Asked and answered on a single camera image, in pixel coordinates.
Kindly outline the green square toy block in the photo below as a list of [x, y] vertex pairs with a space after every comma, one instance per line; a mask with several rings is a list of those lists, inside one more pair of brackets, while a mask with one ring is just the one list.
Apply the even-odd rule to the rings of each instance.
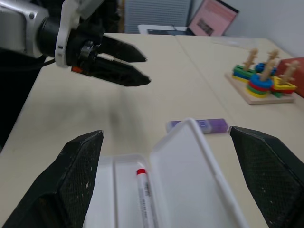
[[243, 66], [241, 66], [241, 65], [235, 65], [235, 67], [233, 68], [233, 72], [238, 73], [239, 75], [242, 75], [244, 77], [251, 77], [252, 75], [254, 75], [256, 73], [255, 70], [253, 70], [253, 69], [244, 71]]

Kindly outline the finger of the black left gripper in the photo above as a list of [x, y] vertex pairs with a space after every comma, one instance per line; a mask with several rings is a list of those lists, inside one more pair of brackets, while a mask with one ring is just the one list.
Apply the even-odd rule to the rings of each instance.
[[136, 46], [106, 35], [103, 35], [100, 53], [108, 54], [128, 63], [147, 61], [147, 57]]
[[91, 76], [125, 87], [143, 86], [151, 82], [148, 76], [130, 64], [100, 57], [91, 64]]

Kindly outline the open laptop with pink screen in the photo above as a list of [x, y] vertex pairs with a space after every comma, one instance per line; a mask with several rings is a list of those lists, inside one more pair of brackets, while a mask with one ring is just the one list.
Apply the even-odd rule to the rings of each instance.
[[170, 31], [170, 35], [222, 36], [239, 11], [222, 0], [204, 0], [185, 31]]

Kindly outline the red box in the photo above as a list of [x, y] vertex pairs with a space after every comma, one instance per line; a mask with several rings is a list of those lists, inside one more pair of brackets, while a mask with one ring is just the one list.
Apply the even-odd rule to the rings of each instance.
[[292, 63], [293, 61], [298, 61], [300, 66], [294, 72], [293, 78], [295, 79], [291, 83], [297, 86], [296, 93], [304, 98], [304, 57], [297, 57], [297, 58], [289, 58], [289, 59], [282, 59], [277, 66], [276, 76], [282, 75], [285, 70], [287, 69], [286, 64]]

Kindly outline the white slatted panel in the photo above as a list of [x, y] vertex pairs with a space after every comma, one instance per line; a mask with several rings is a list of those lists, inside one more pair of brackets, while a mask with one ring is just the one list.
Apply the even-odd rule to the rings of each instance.
[[139, 34], [142, 24], [184, 27], [190, 5], [191, 0], [125, 0], [125, 33]]

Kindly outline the white plastic pencil case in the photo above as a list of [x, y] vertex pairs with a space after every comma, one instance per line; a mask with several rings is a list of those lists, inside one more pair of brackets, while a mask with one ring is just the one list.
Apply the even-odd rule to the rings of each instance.
[[150, 176], [159, 228], [249, 228], [208, 143], [193, 120], [150, 152], [101, 156], [83, 228], [143, 228], [136, 170]]

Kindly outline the blue round toy block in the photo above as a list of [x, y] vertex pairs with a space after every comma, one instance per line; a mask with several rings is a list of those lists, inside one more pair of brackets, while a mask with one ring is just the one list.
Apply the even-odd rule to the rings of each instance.
[[[262, 72], [264, 71], [264, 69], [265, 69], [265, 66], [266, 66], [266, 64], [265, 64], [264, 62], [258, 63], [258, 64], [255, 66], [255, 72], [256, 72], [256, 73], [262, 73]], [[274, 67], [274, 68], [272, 69], [270, 75], [271, 75], [271, 76], [274, 76], [276, 72], [277, 72], [277, 68]]]

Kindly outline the red triangle toy block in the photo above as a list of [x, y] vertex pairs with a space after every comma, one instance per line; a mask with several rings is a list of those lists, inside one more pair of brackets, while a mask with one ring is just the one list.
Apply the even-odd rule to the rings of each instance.
[[292, 94], [297, 89], [297, 86], [294, 85], [274, 85], [271, 87], [271, 92], [283, 93], [283, 94]]

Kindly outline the white tablet device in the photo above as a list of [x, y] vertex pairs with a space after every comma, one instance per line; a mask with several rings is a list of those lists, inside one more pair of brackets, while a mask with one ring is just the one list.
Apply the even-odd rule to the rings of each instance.
[[187, 27], [145, 25], [137, 26], [140, 34], [146, 35], [170, 35], [170, 36], [193, 36]]

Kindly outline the wooden shape stacking toy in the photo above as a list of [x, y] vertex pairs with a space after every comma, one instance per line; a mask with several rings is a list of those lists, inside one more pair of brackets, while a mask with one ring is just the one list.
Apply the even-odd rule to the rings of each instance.
[[[243, 66], [243, 70], [255, 70], [255, 67], [251, 68], [251, 66], [255, 64], [254, 60], [257, 57], [258, 49], [251, 49], [246, 60], [241, 65]], [[244, 77], [238, 73], [234, 73], [232, 70], [232, 73], [225, 74], [225, 77], [249, 105], [292, 103], [295, 100], [293, 97], [293, 93], [295, 93], [295, 91], [292, 94], [283, 94], [270, 91], [271, 87], [273, 86], [273, 76], [270, 74], [274, 67], [277, 68], [276, 59], [278, 58], [279, 50], [274, 49], [268, 52], [268, 59], [264, 62], [266, 66], [262, 73], [255, 73], [251, 77]], [[287, 69], [285, 72], [278, 76], [282, 79], [281, 84], [285, 84], [286, 82], [291, 83], [294, 80], [293, 74], [300, 66], [300, 63], [298, 61], [293, 61], [292, 63], [287, 63], [286, 66]]]

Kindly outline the white marker with red band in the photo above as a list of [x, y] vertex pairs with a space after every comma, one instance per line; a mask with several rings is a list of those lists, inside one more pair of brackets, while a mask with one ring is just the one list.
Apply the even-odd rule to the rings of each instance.
[[136, 170], [136, 180], [143, 228], [159, 228], [154, 205], [152, 183], [148, 171], [145, 168], [138, 168]]

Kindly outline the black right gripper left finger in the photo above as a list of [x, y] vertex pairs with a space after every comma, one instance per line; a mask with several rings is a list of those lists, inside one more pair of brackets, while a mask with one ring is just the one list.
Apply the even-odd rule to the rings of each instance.
[[104, 139], [93, 131], [67, 142], [35, 179], [2, 228], [82, 228]]

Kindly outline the yellow triangle toy block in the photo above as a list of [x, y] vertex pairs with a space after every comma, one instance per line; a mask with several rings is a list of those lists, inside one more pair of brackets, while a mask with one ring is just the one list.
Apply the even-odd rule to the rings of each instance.
[[296, 90], [297, 86], [286, 82], [285, 84], [281, 84], [282, 79], [278, 76], [273, 76], [273, 88], [275, 90]]

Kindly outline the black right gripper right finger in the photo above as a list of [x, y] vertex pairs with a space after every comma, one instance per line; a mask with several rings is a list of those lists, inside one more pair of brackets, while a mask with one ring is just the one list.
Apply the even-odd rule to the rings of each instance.
[[246, 185], [269, 228], [304, 228], [304, 163], [278, 138], [231, 126]]

